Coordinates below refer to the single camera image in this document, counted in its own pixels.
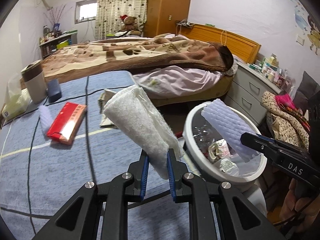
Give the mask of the person's right hand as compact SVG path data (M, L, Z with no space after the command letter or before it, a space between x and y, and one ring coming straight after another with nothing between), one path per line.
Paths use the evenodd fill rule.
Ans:
M295 214L295 212L300 211L305 205L310 202L309 198L300 198L298 199L295 196L296 180L292 179L289 185L289 191L285 197L284 204L280 211L280 219L284 221ZM317 215L319 213L319 196L302 212L305 216L304 222L300 224L297 228L297 231L304 231L310 226L312 226Z

